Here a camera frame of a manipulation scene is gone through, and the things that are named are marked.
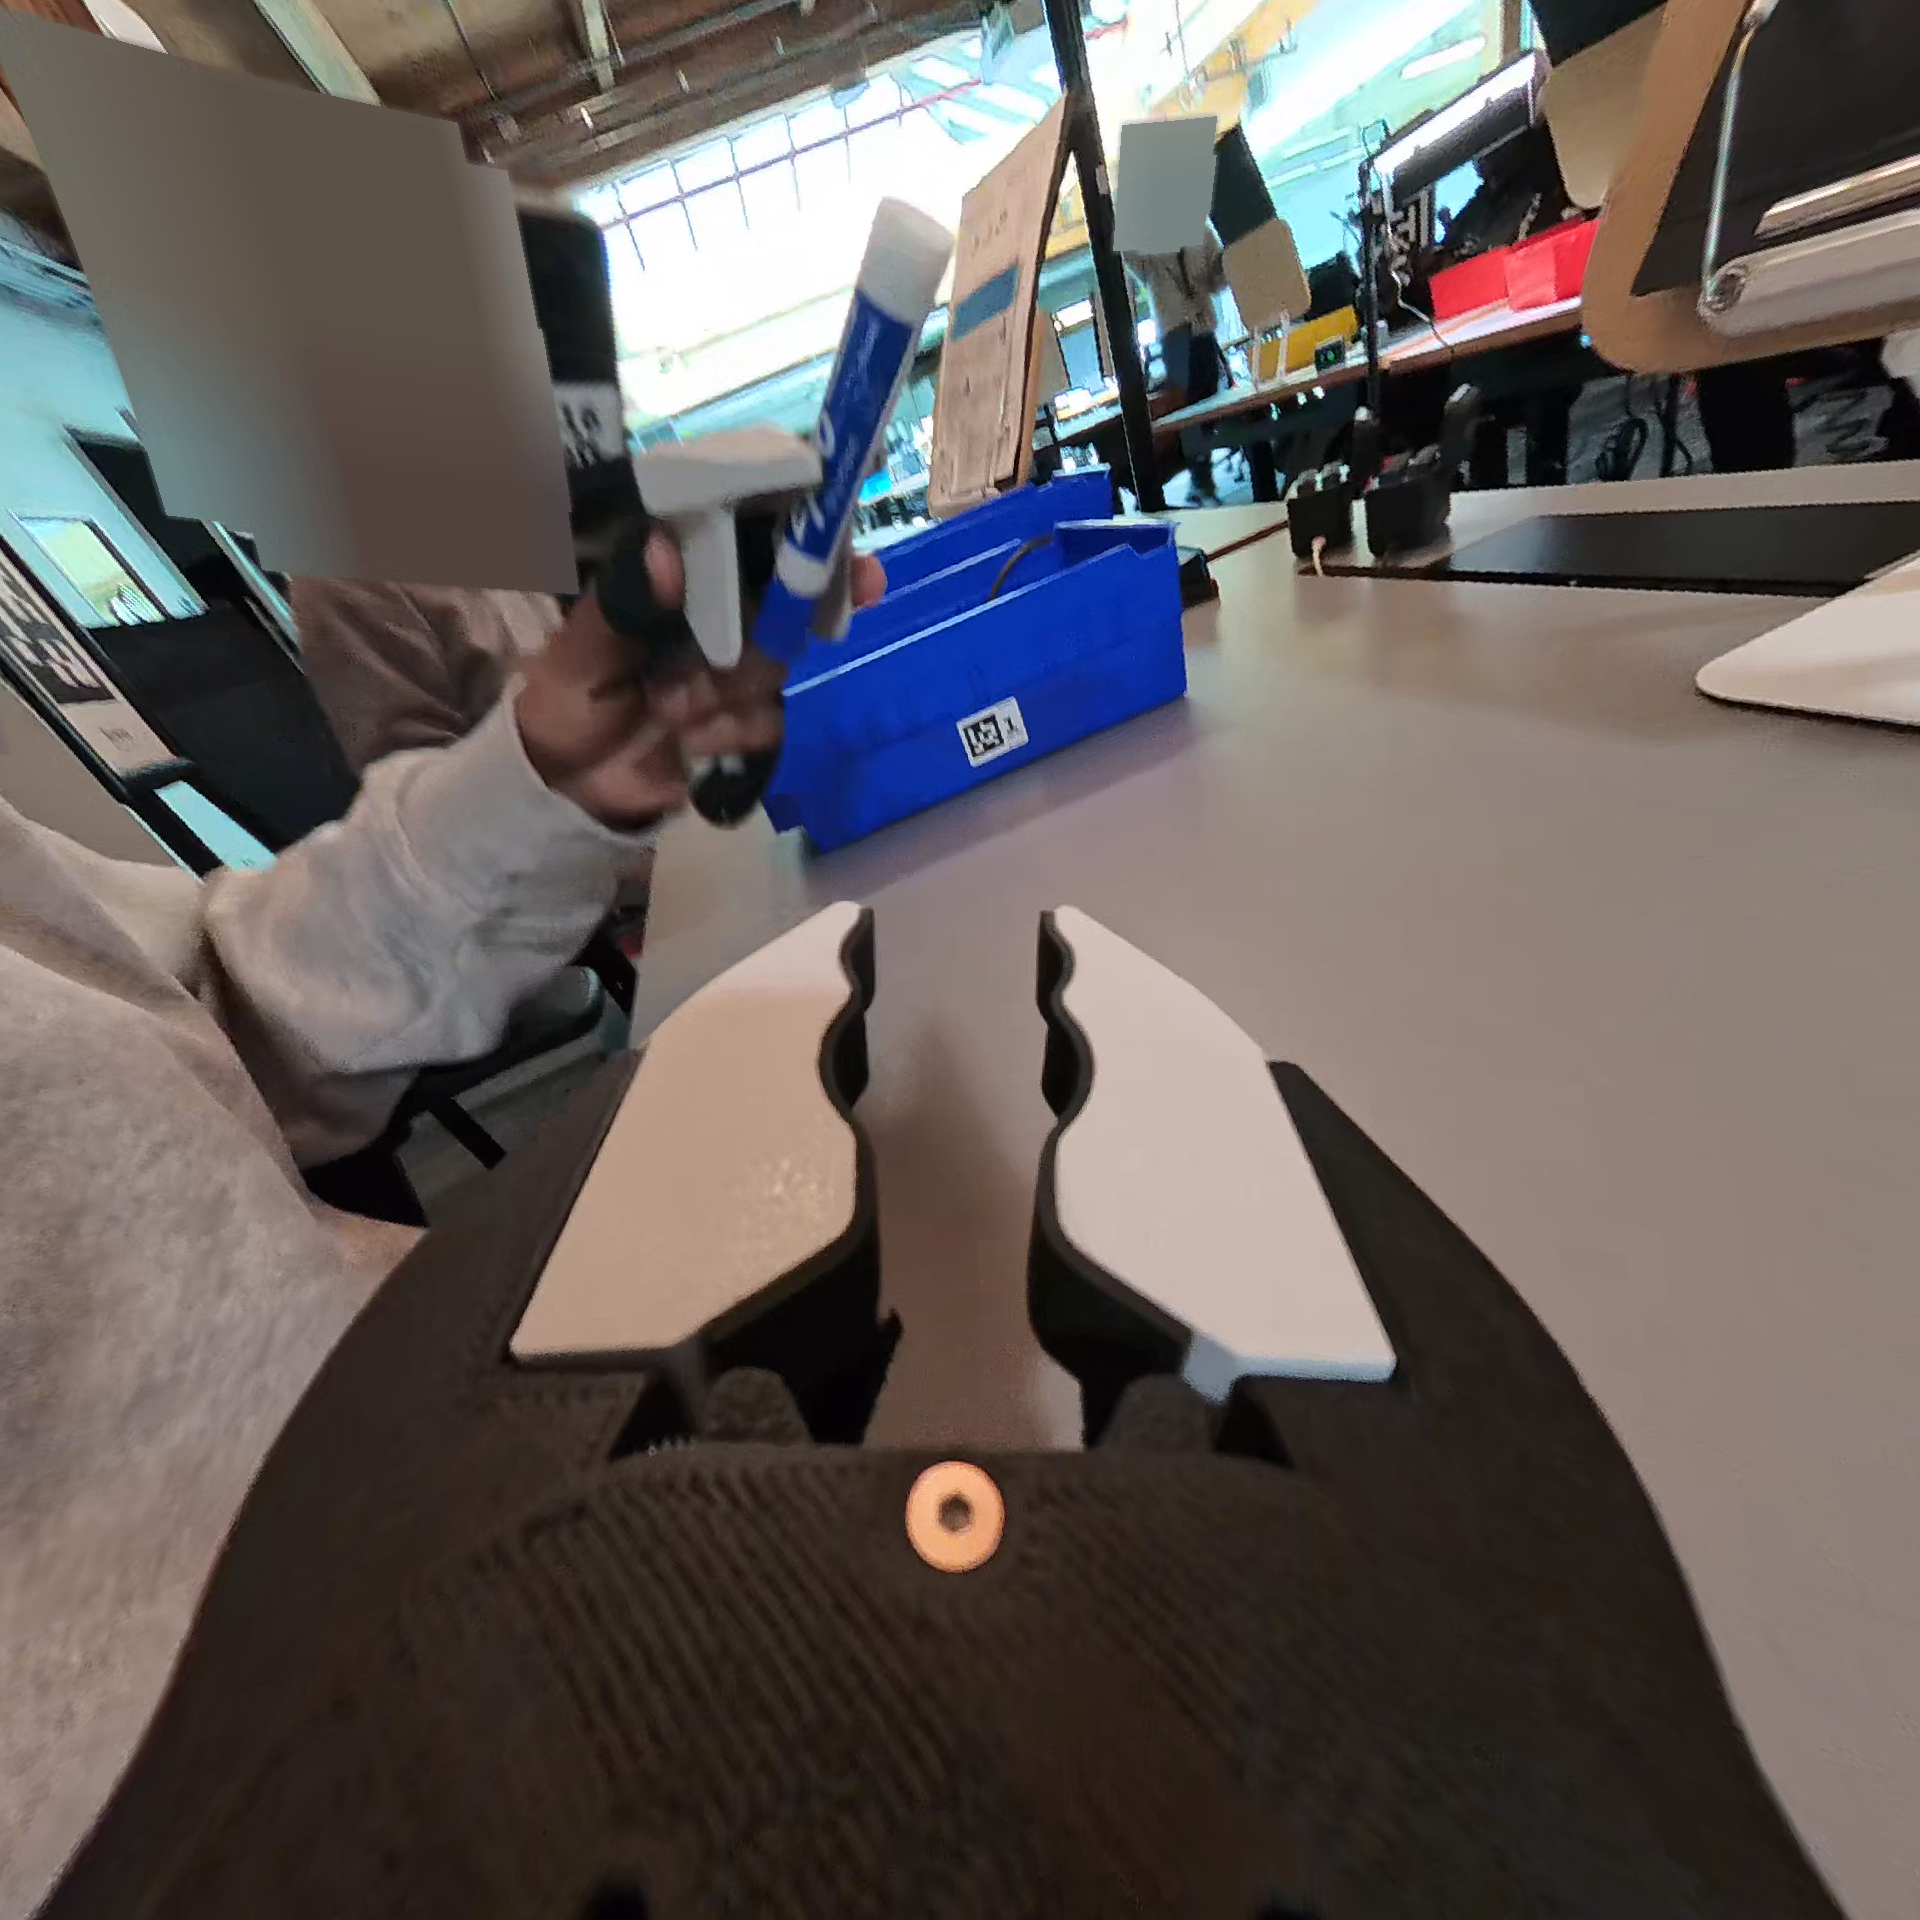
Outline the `person's left forearm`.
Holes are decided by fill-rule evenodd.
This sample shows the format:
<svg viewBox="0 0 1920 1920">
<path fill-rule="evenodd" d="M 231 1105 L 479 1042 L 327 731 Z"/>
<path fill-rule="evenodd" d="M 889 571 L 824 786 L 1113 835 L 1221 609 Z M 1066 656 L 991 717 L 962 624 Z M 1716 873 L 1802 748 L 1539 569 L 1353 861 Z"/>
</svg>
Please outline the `person's left forearm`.
<svg viewBox="0 0 1920 1920">
<path fill-rule="evenodd" d="M 532 685 L 479 729 L 379 762 L 347 815 L 205 880 L 219 1020 L 302 1168 L 371 1144 L 424 1069 L 499 1044 L 646 863 L 670 800 L 556 786 Z"/>
</svg>

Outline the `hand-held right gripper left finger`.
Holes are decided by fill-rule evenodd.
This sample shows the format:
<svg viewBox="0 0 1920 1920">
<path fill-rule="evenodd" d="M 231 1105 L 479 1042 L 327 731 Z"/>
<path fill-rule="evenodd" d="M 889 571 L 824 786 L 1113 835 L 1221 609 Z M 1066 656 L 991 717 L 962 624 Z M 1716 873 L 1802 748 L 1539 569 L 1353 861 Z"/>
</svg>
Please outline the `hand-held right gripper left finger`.
<svg viewBox="0 0 1920 1920">
<path fill-rule="evenodd" d="M 881 1310 L 869 1085 L 875 914 L 832 902 L 648 1038 L 511 1335 L 530 1371 L 637 1363 L 692 1412 L 739 1369 L 859 1442 L 901 1341 Z"/>
</svg>

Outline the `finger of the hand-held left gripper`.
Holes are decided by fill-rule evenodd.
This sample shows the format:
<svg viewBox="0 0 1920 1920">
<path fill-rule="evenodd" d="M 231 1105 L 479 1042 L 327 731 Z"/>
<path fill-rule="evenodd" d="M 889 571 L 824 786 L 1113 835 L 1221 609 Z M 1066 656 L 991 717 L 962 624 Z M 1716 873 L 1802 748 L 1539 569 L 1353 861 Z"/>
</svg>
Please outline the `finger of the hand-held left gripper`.
<svg viewBox="0 0 1920 1920">
<path fill-rule="evenodd" d="M 662 443 L 633 455 L 639 496 L 674 534 L 684 613 L 708 666 L 735 668 L 749 624 L 739 516 L 790 504 L 822 479 L 810 435 L 757 425 Z"/>
</svg>

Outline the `yellow plastic bin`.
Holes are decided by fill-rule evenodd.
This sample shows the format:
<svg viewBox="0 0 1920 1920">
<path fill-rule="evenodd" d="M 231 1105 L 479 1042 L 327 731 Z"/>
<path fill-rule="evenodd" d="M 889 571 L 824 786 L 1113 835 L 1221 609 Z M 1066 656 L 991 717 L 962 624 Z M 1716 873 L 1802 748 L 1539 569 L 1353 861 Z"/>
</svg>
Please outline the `yellow plastic bin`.
<svg viewBox="0 0 1920 1920">
<path fill-rule="evenodd" d="M 1361 335 L 1363 327 L 1355 305 L 1271 329 L 1253 347 L 1255 380 L 1261 386 L 1271 386 L 1294 374 L 1338 368 L 1348 361 Z"/>
</svg>

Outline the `person's left hand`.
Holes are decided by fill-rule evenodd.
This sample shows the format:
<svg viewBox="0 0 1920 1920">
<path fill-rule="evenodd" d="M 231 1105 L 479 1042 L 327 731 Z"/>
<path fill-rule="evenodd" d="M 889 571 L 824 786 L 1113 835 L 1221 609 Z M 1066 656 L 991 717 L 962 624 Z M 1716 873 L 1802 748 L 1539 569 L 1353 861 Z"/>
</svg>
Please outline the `person's left hand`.
<svg viewBox="0 0 1920 1920">
<path fill-rule="evenodd" d="M 684 809 L 696 760 L 753 756 L 784 741 L 780 666 L 757 652 L 729 670 L 706 660 L 686 628 L 684 563 L 664 532 L 646 542 L 643 567 L 637 636 L 611 626 L 589 591 L 517 693 L 534 772 L 617 831 Z"/>
</svg>

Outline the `wooden workbench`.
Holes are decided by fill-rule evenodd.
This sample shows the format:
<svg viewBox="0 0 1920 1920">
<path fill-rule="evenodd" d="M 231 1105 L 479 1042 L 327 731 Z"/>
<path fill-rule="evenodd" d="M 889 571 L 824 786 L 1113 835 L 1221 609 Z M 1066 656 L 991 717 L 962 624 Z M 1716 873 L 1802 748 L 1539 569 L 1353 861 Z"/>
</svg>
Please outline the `wooden workbench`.
<svg viewBox="0 0 1920 1920">
<path fill-rule="evenodd" d="M 1279 500 L 1340 441 L 1357 410 L 1401 410 L 1413 382 L 1446 376 L 1452 388 L 1470 384 L 1483 402 L 1505 406 L 1609 372 L 1592 349 L 1580 296 L 1535 309 L 1495 305 L 1411 333 L 1375 359 L 1359 351 L 1330 368 L 1225 390 L 1155 420 L 1153 433 L 1180 465 L 1206 451 L 1247 451 L 1257 500 Z"/>
</svg>

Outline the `brown cardboard sign board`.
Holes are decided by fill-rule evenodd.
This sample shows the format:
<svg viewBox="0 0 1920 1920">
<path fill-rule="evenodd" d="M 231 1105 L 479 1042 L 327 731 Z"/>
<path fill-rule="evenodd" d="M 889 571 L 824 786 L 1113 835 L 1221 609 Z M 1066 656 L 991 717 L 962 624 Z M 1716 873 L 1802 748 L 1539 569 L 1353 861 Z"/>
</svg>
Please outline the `brown cardboard sign board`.
<svg viewBox="0 0 1920 1920">
<path fill-rule="evenodd" d="M 928 473 L 938 520 L 1021 489 L 1032 471 L 1040 272 L 1070 116 L 1068 99 L 1054 103 L 960 207 Z"/>
</svg>

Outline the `black metal pole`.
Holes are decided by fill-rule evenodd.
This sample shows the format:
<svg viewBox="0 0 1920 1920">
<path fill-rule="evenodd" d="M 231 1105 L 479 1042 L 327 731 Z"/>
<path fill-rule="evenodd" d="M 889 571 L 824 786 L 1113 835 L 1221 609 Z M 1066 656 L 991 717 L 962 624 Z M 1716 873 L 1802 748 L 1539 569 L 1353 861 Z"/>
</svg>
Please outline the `black metal pole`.
<svg viewBox="0 0 1920 1920">
<path fill-rule="evenodd" d="M 1046 30 L 1066 105 L 1066 144 L 1082 187 L 1090 250 L 1117 380 L 1127 467 L 1145 514 L 1164 510 L 1164 485 L 1149 414 L 1133 294 L 1117 250 L 1117 213 L 1109 158 L 1099 126 L 1080 2 L 1044 2 Z"/>
</svg>

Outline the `black battery charger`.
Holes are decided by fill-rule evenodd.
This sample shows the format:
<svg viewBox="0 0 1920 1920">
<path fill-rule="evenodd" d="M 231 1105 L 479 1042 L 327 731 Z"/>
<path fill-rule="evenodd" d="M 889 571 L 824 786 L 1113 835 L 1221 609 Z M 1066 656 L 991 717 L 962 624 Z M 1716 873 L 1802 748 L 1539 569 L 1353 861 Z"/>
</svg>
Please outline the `black battery charger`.
<svg viewBox="0 0 1920 1920">
<path fill-rule="evenodd" d="M 1361 494 L 1365 542 L 1375 563 L 1397 563 L 1450 538 L 1456 469 L 1438 443 L 1389 459 Z"/>
<path fill-rule="evenodd" d="M 1357 546 L 1357 489 L 1353 469 L 1340 461 L 1310 469 L 1286 494 L 1286 528 L 1294 561 L 1326 573 Z"/>
</svg>

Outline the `person's grey sweatshirt torso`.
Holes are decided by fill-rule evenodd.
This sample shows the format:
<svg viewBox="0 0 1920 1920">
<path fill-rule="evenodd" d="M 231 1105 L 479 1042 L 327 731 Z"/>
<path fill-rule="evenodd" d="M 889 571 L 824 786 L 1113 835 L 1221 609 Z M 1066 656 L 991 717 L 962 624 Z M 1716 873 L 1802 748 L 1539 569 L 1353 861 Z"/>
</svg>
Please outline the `person's grey sweatshirt torso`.
<svg viewBox="0 0 1920 1920">
<path fill-rule="evenodd" d="M 194 880 L 5 811 L 5 1916 L 133 1759 L 292 1398 L 379 1231 L 302 1166 L 369 1144 L 418 1010 L 406 863 L 363 802 Z"/>
</svg>

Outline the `black framed machine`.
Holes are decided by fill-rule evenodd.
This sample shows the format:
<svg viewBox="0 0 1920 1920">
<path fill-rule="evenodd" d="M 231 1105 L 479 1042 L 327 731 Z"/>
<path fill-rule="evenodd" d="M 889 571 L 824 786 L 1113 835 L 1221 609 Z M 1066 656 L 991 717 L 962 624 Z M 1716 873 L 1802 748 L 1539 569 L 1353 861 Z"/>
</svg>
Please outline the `black framed machine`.
<svg viewBox="0 0 1920 1920">
<path fill-rule="evenodd" d="M 1357 278 L 1361 309 L 1385 323 L 1432 246 L 1436 189 L 1529 132 L 1550 73 L 1542 49 L 1527 51 L 1444 108 L 1387 136 L 1357 169 Z"/>
</svg>

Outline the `blue white marker pen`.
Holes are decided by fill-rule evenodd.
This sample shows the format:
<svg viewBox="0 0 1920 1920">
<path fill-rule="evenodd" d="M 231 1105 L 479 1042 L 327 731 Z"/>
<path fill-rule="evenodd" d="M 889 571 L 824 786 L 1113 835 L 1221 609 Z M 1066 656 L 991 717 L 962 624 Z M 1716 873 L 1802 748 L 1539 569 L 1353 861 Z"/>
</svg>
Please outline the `blue white marker pen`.
<svg viewBox="0 0 1920 1920">
<path fill-rule="evenodd" d="M 753 646 L 794 666 L 851 622 L 849 544 L 859 494 L 938 301 L 954 233 L 918 205 L 883 199 L 812 435 L 820 473 L 788 510 Z"/>
</svg>

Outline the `blue plastic bin with sticker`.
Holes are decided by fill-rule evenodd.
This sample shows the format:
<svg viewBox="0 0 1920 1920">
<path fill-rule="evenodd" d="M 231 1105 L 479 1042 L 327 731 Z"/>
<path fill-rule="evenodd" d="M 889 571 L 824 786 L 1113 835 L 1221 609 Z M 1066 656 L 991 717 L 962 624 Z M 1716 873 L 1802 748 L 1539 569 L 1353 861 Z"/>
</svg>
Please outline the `blue plastic bin with sticker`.
<svg viewBox="0 0 1920 1920">
<path fill-rule="evenodd" d="M 771 825 L 832 853 L 1182 701 L 1182 561 L 1162 522 L 1062 522 L 891 593 L 788 678 Z"/>
</svg>

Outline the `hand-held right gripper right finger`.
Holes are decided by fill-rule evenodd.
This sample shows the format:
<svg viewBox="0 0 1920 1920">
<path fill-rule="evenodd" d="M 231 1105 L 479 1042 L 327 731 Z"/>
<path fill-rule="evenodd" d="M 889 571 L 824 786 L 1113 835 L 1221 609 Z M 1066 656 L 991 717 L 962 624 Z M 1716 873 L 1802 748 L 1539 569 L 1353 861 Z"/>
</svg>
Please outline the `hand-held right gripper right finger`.
<svg viewBox="0 0 1920 1920">
<path fill-rule="evenodd" d="M 1273 1064 L 1212 997 L 1076 906 L 1038 934 L 1050 1130 L 1030 1323 L 1097 1444 L 1127 1390 L 1377 1386 L 1399 1357 Z"/>
</svg>

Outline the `large cardboard backed black screen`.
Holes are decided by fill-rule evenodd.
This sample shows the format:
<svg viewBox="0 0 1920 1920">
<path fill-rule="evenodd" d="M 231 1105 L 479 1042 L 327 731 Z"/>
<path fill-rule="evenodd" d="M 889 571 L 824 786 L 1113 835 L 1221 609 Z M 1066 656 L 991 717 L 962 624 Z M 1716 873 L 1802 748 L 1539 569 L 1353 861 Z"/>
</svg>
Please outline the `large cardboard backed black screen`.
<svg viewBox="0 0 1920 1920">
<path fill-rule="evenodd" d="M 1917 335 L 1917 4 L 1665 4 L 1582 319 L 1619 370 Z"/>
</svg>

